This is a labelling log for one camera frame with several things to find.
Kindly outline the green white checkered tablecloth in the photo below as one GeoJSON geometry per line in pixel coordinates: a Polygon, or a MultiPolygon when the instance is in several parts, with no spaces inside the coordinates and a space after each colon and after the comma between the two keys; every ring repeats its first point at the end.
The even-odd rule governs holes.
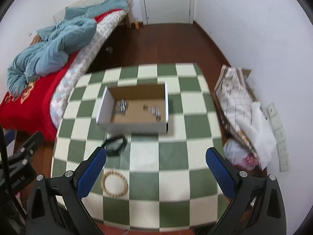
{"type": "Polygon", "coordinates": [[[209,171],[205,152],[223,150],[218,118],[201,69],[152,64],[81,76],[58,129],[51,175],[74,170],[107,138],[96,123],[106,86],[167,83],[169,130],[164,136],[128,135],[109,157],[83,204],[97,221],[122,229],[183,230],[213,224],[227,199],[209,171]]]}

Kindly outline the white cardboard box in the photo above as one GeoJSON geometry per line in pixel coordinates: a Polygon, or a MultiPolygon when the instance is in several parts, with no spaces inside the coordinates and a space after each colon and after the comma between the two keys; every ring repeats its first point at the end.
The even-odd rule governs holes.
{"type": "Polygon", "coordinates": [[[110,134],[167,134],[169,98],[167,83],[106,86],[96,123],[110,134]],[[157,106],[161,121],[149,112],[157,106]]]}

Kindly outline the blue quilt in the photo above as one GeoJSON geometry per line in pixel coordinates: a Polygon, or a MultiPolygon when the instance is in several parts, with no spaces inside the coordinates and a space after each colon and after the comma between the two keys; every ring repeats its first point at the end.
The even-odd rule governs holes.
{"type": "Polygon", "coordinates": [[[40,41],[20,52],[7,69],[7,88],[19,97],[29,83],[62,69],[74,52],[89,44],[97,30],[96,17],[126,11],[127,0],[106,0],[88,7],[66,7],[64,19],[39,29],[40,41]]]}

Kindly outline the red blanket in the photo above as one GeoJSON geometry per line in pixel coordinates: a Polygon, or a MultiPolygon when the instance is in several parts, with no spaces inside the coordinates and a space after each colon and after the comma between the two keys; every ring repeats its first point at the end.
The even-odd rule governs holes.
{"type": "MultiPolygon", "coordinates": [[[[111,12],[114,11],[96,17],[97,23],[111,12]]],[[[1,126],[29,135],[40,131],[46,141],[54,141],[57,129],[51,121],[50,101],[58,83],[77,54],[78,52],[75,52],[70,55],[67,64],[58,72],[36,80],[20,97],[13,98],[7,93],[1,103],[1,126]]]]}

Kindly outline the red white plastic bag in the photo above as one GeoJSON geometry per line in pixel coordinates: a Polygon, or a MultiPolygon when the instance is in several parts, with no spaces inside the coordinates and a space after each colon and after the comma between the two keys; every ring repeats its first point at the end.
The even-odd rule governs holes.
{"type": "Polygon", "coordinates": [[[225,158],[240,170],[252,171],[259,164],[254,155],[234,138],[227,140],[223,150],[225,158]]]}

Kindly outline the white wall power strip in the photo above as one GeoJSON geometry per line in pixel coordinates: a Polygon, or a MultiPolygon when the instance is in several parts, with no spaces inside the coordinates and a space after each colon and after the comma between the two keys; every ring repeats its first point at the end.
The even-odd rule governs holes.
{"type": "Polygon", "coordinates": [[[281,117],[273,102],[266,107],[266,111],[276,139],[276,149],[279,158],[280,172],[288,171],[290,170],[289,153],[286,134],[282,125],[281,117]]]}

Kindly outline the checkered bed mattress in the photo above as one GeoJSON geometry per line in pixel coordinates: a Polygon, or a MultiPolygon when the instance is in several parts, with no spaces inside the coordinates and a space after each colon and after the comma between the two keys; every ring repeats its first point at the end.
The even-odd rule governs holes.
{"type": "Polygon", "coordinates": [[[49,108],[51,121],[56,129],[60,125],[72,89],[76,86],[80,77],[87,72],[104,42],[126,15],[125,11],[120,10],[104,16],[97,24],[97,30],[91,42],[78,52],[69,69],[58,83],[49,108]]]}

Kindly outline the small silver jewelry pile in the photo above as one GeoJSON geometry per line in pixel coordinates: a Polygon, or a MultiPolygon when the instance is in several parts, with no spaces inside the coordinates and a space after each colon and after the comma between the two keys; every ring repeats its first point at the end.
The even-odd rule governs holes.
{"type": "Polygon", "coordinates": [[[156,121],[161,121],[161,111],[157,106],[152,106],[149,109],[149,112],[156,117],[156,121]]]}

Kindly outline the black smart watch band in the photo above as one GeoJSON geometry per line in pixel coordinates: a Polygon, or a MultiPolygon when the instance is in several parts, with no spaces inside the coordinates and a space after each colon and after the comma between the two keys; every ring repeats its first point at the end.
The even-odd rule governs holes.
{"type": "Polygon", "coordinates": [[[124,135],[117,135],[107,138],[102,144],[107,156],[119,156],[127,146],[127,139],[124,135]]]}

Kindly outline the floral folded fabric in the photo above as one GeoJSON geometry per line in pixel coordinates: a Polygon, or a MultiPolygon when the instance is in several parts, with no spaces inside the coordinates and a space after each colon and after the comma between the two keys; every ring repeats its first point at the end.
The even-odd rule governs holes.
{"type": "Polygon", "coordinates": [[[223,65],[213,91],[213,101],[226,132],[257,156],[250,140],[236,122],[251,121],[251,104],[256,97],[247,83],[251,70],[223,65]]]}

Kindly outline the white door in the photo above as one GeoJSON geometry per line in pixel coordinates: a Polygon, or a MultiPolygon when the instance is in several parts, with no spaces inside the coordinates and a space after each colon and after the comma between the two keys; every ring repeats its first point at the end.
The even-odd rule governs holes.
{"type": "Polygon", "coordinates": [[[140,0],[143,23],[192,24],[195,0],[140,0]]]}

